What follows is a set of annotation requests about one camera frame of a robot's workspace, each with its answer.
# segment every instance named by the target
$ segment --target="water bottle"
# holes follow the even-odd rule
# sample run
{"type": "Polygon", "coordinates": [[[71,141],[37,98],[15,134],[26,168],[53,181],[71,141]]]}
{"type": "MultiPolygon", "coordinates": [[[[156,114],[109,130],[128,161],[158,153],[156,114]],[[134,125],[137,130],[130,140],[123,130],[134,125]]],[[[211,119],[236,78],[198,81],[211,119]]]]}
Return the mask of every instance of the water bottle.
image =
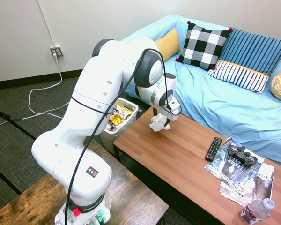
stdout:
{"type": "Polygon", "coordinates": [[[247,224],[256,224],[270,215],[275,203],[270,198],[254,200],[240,211],[240,219],[247,224]]]}

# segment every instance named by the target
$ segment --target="magazine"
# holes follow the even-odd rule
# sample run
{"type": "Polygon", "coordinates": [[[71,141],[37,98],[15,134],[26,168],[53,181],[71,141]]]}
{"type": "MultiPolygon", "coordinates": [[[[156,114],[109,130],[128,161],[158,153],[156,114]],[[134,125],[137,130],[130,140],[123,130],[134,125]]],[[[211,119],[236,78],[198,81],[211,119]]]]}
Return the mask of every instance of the magazine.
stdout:
{"type": "Polygon", "coordinates": [[[252,156],[255,156],[258,161],[250,167],[245,167],[241,161],[228,155],[229,146],[232,143],[234,143],[237,147],[242,147],[241,144],[229,137],[218,150],[214,160],[209,162],[205,166],[205,169],[240,195],[245,195],[244,185],[249,180],[256,177],[259,168],[264,162],[264,158],[256,155],[254,152],[246,148],[244,151],[249,152],[252,156]]]}
{"type": "Polygon", "coordinates": [[[221,182],[219,191],[222,196],[229,198],[240,205],[246,206],[253,200],[262,200],[272,197],[274,181],[274,167],[263,163],[254,178],[243,184],[244,193],[239,194],[229,185],[221,182]]]}

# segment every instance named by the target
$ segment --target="trash can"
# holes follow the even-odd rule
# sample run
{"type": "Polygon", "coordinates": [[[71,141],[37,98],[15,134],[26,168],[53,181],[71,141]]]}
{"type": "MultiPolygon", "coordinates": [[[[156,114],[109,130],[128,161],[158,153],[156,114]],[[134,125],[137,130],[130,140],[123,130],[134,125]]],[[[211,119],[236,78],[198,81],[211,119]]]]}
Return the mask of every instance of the trash can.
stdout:
{"type": "Polygon", "coordinates": [[[107,130],[105,129],[101,134],[100,137],[102,139],[102,142],[110,153],[115,154],[113,150],[112,143],[120,137],[127,128],[129,128],[135,121],[136,121],[136,113],[139,109],[139,106],[129,102],[128,100],[119,97],[114,105],[114,108],[117,107],[117,105],[125,106],[131,110],[133,110],[133,113],[128,117],[128,119],[124,120],[122,123],[118,125],[118,128],[115,130],[107,130]]]}

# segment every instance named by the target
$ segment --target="bottle cap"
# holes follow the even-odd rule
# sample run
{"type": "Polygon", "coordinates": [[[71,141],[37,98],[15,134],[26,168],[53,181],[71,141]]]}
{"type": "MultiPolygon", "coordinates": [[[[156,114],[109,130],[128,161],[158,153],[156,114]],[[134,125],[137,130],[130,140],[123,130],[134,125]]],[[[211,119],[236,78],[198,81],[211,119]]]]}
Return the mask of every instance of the bottle cap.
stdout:
{"type": "Polygon", "coordinates": [[[265,198],[262,200],[262,205],[268,210],[272,210],[275,207],[275,203],[270,198],[265,198]]]}

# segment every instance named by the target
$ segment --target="wall outlet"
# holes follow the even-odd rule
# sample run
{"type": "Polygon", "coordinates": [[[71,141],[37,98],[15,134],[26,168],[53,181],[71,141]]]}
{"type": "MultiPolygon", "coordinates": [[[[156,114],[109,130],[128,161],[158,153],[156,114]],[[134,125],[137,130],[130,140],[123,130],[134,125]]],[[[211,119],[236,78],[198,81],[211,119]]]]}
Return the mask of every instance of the wall outlet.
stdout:
{"type": "Polygon", "coordinates": [[[60,46],[51,47],[51,48],[50,48],[50,51],[51,51],[52,55],[53,55],[54,53],[56,53],[57,57],[63,56],[63,53],[62,53],[62,51],[61,51],[60,46]]]}

